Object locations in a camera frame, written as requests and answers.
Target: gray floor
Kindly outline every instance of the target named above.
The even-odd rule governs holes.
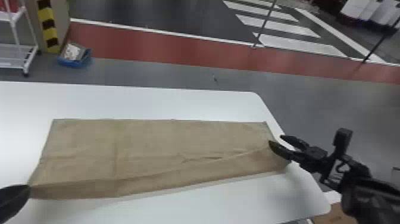
[[[398,85],[96,58],[70,69],[49,54],[34,60],[30,74],[0,69],[0,80],[251,91],[287,134],[332,152],[336,129],[347,127],[354,131],[348,153],[378,178],[389,181],[391,168],[400,166]]]

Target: white shelf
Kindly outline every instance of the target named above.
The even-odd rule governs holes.
[[[0,67],[13,69],[28,67],[38,47],[21,45],[21,51],[23,59],[17,45],[0,43]]]
[[[24,14],[25,10],[26,10],[25,6],[22,6],[22,7],[19,8],[18,12],[10,13],[11,14],[11,20],[10,20],[10,17],[8,15],[8,12],[0,11],[0,21],[12,22],[12,23],[15,24],[18,21],[18,19],[21,18],[21,16]]]
[[[4,1],[6,6],[10,5],[8,0],[0,1]],[[3,21],[10,23],[15,41],[15,44],[0,43],[0,68],[22,69],[24,77],[28,77],[29,65],[33,61],[33,58],[38,52],[39,47],[32,24],[29,20],[29,15],[26,11],[24,0],[20,0],[20,3],[21,7],[16,13],[0,11],[0,22]],[[26,13],[25,16],[29,25],[32,39],[35,43],[34,46],[20,45],[16,24],[24,13]]]

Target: white table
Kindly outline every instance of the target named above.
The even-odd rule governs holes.
[[[263,122],[283,134],[251,92],[0,82],[0,187],[26,183],[52,119],[194,119]],[[255,175],[123,198],[29,200],[10,223],[280,223],[325,214],[313,177],[291,163]]]

